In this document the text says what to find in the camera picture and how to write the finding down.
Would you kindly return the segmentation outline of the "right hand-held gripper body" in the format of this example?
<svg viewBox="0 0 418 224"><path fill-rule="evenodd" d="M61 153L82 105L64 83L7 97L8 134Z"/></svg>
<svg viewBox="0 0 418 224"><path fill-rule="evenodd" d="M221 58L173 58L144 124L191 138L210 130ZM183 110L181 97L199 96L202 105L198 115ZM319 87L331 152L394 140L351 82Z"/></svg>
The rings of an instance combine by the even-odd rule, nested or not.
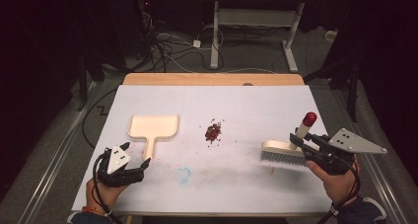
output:
<svg viewBox="0 0 418 224"><path fill-rule="evenodd" d="M355 162L355 155L386 154L387 149L377 145L350 130L341 128L327 143L314 143L308 146L305 158L314 161L331 176L345 175Z"/></svg>

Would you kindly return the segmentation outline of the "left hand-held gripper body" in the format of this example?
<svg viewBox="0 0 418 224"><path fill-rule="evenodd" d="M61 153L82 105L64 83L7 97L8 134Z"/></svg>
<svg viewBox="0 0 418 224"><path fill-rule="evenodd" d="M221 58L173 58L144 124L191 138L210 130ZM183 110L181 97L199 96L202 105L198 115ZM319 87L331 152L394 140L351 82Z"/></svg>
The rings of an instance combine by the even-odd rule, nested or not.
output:
<svg viewBox="0 0 418 224"><path fill-rule="evenodd" d="M105 186L124 187L143 181L145 171L127 169L131 157L119 146L105 148L101 158L97 177Z"/></svg>

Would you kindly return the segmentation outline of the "cream brush with red handle tip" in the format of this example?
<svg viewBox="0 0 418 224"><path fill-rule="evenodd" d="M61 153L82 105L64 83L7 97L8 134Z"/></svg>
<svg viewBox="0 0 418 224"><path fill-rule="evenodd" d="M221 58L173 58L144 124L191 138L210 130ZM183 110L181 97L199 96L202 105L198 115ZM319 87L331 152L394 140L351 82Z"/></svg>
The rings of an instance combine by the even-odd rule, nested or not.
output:
<svg viewBox="0 0 418 224"><path fill-rule="evenodd" d="M308 112L296 128L294 135L304 140L316 119L317 115L314 112ZM278 140L266 140L261 143L260 160L301 166L305 164L305 156L300 147L292 142Z"/></svg>

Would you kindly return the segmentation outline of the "cream plastic dustpan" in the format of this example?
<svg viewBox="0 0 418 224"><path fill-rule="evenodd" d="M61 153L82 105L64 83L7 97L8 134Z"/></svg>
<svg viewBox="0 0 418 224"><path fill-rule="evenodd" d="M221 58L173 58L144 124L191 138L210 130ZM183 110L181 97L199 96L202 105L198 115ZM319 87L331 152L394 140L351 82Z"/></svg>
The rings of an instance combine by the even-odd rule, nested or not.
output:
<svg viewBox="0 0 418 224"><path fill-rule="evenodd" d="M135 139L145 139L143 160L154 157L155 143L159 139L168 139L176 135L179 116L174 115L133 115L127 134Z"/></svg>

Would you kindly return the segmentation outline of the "pile of beans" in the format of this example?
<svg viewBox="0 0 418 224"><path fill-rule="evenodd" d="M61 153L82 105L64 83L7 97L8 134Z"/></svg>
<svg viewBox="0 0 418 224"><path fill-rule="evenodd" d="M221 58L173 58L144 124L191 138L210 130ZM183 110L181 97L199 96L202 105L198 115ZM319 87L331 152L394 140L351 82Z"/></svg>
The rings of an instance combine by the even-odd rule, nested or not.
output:
<svg viewBox="0 0 418 224"><path fill-rule="evenodd" d="M219 147L223 139L223 120L212 118L202 126L204 144L207 148Z"/></svg>

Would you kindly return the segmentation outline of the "person's left hand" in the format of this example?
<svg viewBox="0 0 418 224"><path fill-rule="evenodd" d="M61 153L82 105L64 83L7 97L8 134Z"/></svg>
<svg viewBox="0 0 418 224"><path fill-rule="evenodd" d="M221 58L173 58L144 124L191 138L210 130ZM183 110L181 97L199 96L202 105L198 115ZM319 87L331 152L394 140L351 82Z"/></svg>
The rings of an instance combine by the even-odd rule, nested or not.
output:
<svg viewBox="0 0 418 224"><path fill-rule="evenodd" d="M105 211L100 205L100 199L97 196L97 192L100 193L103 204L107 206L109 210L115 207L115 204L119 196L127 189L124 187L107 187L103 183L98 183L95 187L94 180L90 179L86 184L86 207L99 215L105 215Z"/></svg>

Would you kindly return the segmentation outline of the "person's right hand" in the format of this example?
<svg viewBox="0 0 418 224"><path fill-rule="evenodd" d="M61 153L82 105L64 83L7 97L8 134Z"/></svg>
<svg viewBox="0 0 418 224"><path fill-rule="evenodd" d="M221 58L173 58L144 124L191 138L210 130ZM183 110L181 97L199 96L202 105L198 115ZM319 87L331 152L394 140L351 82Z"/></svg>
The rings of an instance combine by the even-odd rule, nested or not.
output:
<svg viewBox="0 0 418 224"><path fill-rule="evenodd" d="M351 172L342 176L331 176L313 161L307 161L306 165L322 181L327 196L334 204L348 205L357 198L349 198L355 184L355 176Z"/></svg>

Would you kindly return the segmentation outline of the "black stand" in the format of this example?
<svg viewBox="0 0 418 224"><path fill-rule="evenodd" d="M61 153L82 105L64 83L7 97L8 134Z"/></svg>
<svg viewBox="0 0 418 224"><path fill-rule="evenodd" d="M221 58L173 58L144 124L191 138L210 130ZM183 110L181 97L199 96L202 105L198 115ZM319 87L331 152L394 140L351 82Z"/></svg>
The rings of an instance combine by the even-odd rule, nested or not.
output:
<svg viewBox="0 0 418 224"><path fill-rule="evenodd" d="M324 64L320 69L303 78L309 83L316 78L327 79L331 90L347 91L346 109L353 122L357 121L356 101L359 79L359 67L357 61L341 59L330 64Z"/></svg>
<svg viewBox="0 0 418 224"><path fill-rule="evenodd" d="M98 62L97 58L94 55L83 52L78 58L78 82L80 95L80 103L78 106L79 112L86 106L88 99L87 75L90 75L94 82L102 82L105 79L102 65Z"/></svg>

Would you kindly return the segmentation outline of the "aluminium rail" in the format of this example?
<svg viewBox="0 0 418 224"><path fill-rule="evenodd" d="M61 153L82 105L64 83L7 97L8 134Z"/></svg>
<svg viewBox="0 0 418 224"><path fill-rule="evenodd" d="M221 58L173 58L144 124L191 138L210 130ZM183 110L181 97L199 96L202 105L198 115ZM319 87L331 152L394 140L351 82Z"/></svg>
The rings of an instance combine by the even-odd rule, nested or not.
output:
<svg viewBox="0 0 418 224"><path fill-rule="evenodd" d="M384 155L358 156L362 168L362 195L375 198L383 205L388 224L414 224L417 215L412 201L417 188L383 132L365 93L362 90L357 93L356 120L348 113L347 94L332 90L331 95L336 103L336 109L326 123L331 134L345 127L387 150Z"/></svg>
<svg viewBox="0 0 418 224"><path fill-rule="evenodd" d="M102 84L91 82L87 100L73 98L48 126L13 184L14 201L22 209L14 224L33 224L72 146L72 140Z"/></svg>

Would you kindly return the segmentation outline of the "white metal desk frame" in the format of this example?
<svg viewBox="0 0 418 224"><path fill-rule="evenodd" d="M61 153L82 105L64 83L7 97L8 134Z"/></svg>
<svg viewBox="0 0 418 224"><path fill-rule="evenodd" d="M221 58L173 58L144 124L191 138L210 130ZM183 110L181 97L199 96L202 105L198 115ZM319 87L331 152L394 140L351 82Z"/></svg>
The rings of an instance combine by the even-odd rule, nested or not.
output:
<svg viewBox="0 0 418 224"><path fill-rule="evenodd" d="M213 29L211 44L210 67L218 69L220 60L219 48L222 45L224 36L219 29L220 25L226 26L250 26L250 27L286 27L290 29L289 36L281 42L283 53L287 60L289 70L292 73L299 71L293 52L292 43L302 18L305 7L305 1L297 2L294 10L255 10L252 7L247 9L221 8L220 2L214 2Z"/></svg>

